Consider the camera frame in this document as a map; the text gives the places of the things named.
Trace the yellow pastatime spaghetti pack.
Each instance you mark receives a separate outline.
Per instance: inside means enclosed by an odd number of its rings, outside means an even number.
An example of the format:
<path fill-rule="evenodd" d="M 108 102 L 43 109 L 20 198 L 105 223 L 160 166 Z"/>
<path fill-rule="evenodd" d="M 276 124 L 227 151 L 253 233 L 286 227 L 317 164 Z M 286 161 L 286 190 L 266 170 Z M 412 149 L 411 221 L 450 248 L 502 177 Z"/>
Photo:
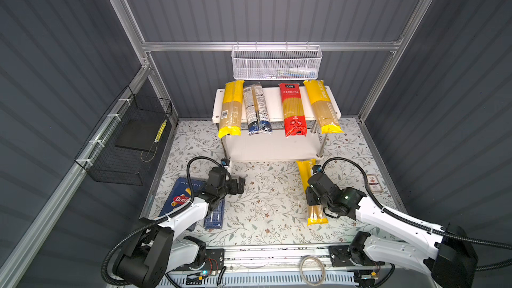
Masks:
<path fill-rule="evenodd" d="M 306 80 L 303 82 L 313 113 L 322 134 L 343 133 L 331 99 L 323 81 Z"/>
<path fill-rule="evenodd" d="M 316 159 L 296 161 L 296 164 L 307 201 L 307 225 L 327 224 L 328 219 L 323 212 L 323 207 L 317 203 L 315 193 L 308 183 L 309 178 L 313 175 L 313 167 L 316 165 Z"/>

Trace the blue white spaghetti pack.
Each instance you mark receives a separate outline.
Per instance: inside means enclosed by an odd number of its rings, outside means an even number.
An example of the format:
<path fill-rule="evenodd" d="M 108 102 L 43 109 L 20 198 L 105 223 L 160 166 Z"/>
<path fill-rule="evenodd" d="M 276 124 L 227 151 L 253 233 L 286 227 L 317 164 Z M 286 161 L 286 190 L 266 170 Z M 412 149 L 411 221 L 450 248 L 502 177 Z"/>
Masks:
<path fill-rule="evenodd" d="M 267 110 L 263 87 L 260 83 L 252 84 L 243 89 L 248 135 L 272 133 L 273 129 Z"/>

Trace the yellow spaghetti pack barcode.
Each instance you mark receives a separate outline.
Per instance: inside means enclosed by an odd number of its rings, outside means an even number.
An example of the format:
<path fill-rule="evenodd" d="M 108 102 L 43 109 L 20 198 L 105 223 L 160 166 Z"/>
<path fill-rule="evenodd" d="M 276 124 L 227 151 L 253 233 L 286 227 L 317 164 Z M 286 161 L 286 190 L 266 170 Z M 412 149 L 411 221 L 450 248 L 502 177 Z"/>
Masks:
<path fill-rule="evenodd" d="M 237 80 L 225 85 L 218 133 L 220 139 L 227 135 L 241 135 L 244 83 L 244 80 Z"/>

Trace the red spaghetti pack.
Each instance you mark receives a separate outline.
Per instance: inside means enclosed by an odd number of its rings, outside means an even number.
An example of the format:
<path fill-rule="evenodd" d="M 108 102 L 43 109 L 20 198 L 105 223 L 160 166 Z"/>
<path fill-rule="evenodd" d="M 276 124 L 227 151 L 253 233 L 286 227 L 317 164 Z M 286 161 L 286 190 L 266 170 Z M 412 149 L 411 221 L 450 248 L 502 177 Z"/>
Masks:
<path fill-rule="evenodd" d="M 285 136 L 306 136 L 307 122 L 298 83 L 279 85 L 284 118 Z"/>

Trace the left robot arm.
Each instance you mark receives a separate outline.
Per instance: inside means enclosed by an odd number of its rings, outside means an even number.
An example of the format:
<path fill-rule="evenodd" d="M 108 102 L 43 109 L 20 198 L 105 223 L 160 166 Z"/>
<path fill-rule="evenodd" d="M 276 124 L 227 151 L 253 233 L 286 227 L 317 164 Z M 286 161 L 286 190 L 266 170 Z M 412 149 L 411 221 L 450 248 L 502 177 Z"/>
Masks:
<path fill-rule="evenodd" d="M 206 245 L 183 236 L 193 224 L 215 211 L 227 195 L 242 194 L 245 179 L 234 179 L 229 160 L 217 162 L 204 186 L 192 190 L 185 204 L 159 219 L 140 219 L 140 226 L 106 254 L 101 278 L 113 286 L 157 287 L 164 275 L 184 265 L 199 269 L 207 261 Z"/>

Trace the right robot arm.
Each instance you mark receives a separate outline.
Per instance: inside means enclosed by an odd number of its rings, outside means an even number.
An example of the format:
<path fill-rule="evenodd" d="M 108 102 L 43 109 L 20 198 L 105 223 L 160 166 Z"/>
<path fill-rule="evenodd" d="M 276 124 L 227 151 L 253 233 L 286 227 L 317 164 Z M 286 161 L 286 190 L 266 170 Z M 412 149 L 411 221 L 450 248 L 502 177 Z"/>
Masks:
<path fill-rule="evenodd" d="M 510 259 L 479 265 L 474 249 L 481 245 L 510 250 L 511 245 L 470 238 L 456 225 L 428 223 L 382 205 L 373 194 L 366 173 L 362 175 L 363 191 L 341 189 L 325 174 L 326 167 L 322 164 L 309 168 L 311 176 L 305 194 L 310 203 L 321 206 L 327 217 L 347 217 L 397 237 L 393 241 L 360 231 L 348 248 L 333 254 L 335 263 L 341 257 L 356 266 L 387 263 L 392 268 L 400 266 L 428 275 L 440 287 L 471 287 L 476 273 L 511 266 Z"/>

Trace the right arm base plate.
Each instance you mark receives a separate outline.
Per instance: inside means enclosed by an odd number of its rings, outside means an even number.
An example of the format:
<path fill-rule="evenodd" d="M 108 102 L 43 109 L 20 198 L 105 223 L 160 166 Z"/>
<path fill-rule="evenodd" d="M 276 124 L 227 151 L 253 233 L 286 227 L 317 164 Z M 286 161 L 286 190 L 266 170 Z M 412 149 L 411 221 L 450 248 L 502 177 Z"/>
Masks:
<path fill-rule="evenodd" d="M 385 265 L 385 262 L 371 260 L 362 248 L 350 245 L 331 245 L 328 247 L 331 264 L 334 267 L 363 267 Z"/>

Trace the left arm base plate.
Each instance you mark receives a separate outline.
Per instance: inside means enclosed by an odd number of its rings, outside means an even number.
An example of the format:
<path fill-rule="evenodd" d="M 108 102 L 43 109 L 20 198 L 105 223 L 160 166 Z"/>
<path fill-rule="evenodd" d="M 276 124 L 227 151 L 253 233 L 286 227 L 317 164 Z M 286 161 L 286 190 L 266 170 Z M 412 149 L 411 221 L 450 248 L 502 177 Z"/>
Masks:
<path fill-rule="evenodd" d="M 205 254 L 199 257 L 199 261 L 186 265 L 190 271 L 220 272 L 224 267 L 225 249 L 206 249 Z"/>

